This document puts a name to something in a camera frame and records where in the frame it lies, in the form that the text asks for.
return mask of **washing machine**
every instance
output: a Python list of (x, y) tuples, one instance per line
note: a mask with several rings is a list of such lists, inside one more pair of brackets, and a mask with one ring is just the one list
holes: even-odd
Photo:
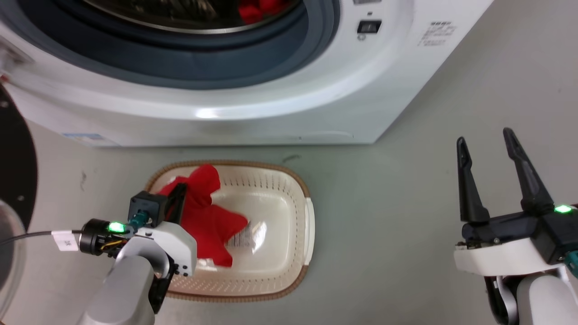
[(2, 80), (90, 146), (373, 143), (491, 2), (2, 0)]

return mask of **front-load washing machine door opening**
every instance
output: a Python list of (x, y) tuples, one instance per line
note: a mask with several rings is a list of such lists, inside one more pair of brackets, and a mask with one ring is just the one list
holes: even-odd
[[(196, 20), (189, 14), (188, 22), (177, 16), (175, 7), (199, 1), (215, 7), (228, 3), (228, 11), (220, 11), (221, 20), (216, 11), (204, 18), (197, 13)], [(198, 90), (246, 87), (287, 76), (319, 57), (338, 28), (339, 0), (279, 0), (278, 12), (263, 14), (260, 9), (257, 18), (242, 12), (252, 2), (2, 0), (0, 19), (33, 45), (89, 71)], [(179, 18), (173, 25), (168, 23), (171, 16)]]
[(301, 0), (84, 0), (98, 10), (151, 28), (226, 34), (269, 24)]

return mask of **green led indicator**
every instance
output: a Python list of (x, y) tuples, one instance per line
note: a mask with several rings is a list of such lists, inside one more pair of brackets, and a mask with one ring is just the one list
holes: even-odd
[(558, 213), (568, 213), (570, 211), (572, 211), (572, 207), (569, 205), (558, 205), (557, 207), (554, 208), (554, 211), (558, 212)]
[(126, 231), (126, 227), (125, 227), (125, 225), (121, 224), (120, 222), (111, 222), (108, 226), (108, 230), (110, 232), (124, 233)]

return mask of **red cloth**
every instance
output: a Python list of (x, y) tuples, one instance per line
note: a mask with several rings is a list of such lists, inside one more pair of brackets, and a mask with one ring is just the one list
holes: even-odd
[(197, 257), (212, 258), (215, 265), (231, 267), (233, 257), (225, 243), (249, 222), (242, 215), (212, 205), (211, 193), (221, 188), (217, 170), (211, 165), (200, 166), (188, 178), (177, 177), (159, 194), (169, 195), (179, 183), (187, 184), (181, 227), (197, 241)]
[(263, 20), (264, 16), (280, 13), (288, 5), (286, 0), (240, 0), (239, 14), (245, 24), (254, 24)]

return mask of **beige plastic basket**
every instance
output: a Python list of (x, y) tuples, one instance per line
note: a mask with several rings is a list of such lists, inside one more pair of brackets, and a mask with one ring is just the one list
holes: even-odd
[(158, 192), (203, 164), (219, 173), (221, 189), (213, 193), (213, 203), (244, 215), (249, 226), (228, 243), (231, 268), (198, 260), (194, 276), (173, 277), (168, 296), (245, 302), (288, 295), (305, 277), (315, 239), (313, 204), (303, 180), (285, 167), (258, 162), (187, 161), (165, 166), (145, 190)]

